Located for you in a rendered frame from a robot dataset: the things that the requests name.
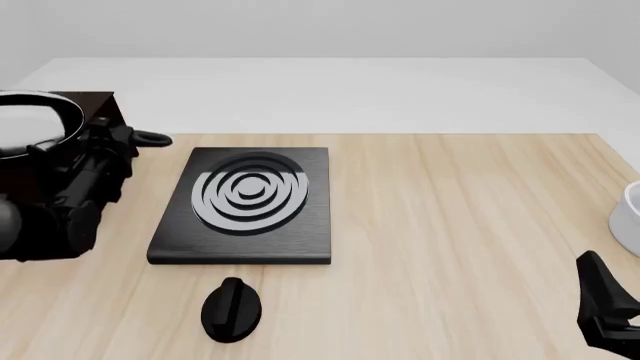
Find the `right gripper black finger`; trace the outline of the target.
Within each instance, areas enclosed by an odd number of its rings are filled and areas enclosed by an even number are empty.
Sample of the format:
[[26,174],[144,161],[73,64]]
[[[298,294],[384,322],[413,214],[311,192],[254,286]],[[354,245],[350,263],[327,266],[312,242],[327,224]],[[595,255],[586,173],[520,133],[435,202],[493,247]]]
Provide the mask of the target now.
[[580,285],[579,318],[637,316],[637,300],[614,278],[595,251],[576,260]]

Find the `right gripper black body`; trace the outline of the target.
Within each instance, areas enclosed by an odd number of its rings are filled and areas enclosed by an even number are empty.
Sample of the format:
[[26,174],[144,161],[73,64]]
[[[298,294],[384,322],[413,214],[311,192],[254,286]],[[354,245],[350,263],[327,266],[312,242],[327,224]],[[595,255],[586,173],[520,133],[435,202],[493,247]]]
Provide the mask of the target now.
[[607,350],[630,360],[640,360],[640,326],[630,320],[640,316],[640,302],[613,308],[582,299],[577,324],[589,347]]

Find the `silver frying pan black handle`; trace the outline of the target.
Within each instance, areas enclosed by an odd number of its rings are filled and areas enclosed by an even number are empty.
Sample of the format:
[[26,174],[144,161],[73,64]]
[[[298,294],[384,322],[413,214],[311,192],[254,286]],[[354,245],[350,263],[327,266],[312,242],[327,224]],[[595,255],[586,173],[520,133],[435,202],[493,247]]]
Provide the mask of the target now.
[[106,117],[90,118],[78,101],[64,95],[0,91],[0,164],[94,152],[134,157],[139,147],[172,143],[165,134],[135,130]]

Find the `flat black stove plate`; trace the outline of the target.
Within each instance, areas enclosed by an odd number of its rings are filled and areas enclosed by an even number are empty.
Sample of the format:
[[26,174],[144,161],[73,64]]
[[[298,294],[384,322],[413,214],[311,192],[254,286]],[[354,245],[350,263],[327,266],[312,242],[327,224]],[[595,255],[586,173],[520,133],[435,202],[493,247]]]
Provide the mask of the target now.
[[147,260],[155,265],[330,263],[328,149],[193,149]]

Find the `round black stove knob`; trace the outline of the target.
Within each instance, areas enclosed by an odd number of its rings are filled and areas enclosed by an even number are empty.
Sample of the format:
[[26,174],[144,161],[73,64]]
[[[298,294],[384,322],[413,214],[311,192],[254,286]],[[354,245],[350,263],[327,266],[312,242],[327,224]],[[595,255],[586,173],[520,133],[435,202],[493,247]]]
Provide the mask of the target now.
[[256,290],[240,278],[229,277],[205,299],[201,323],[209,338],[231,344],[251,335],[261,315],[262,304]]

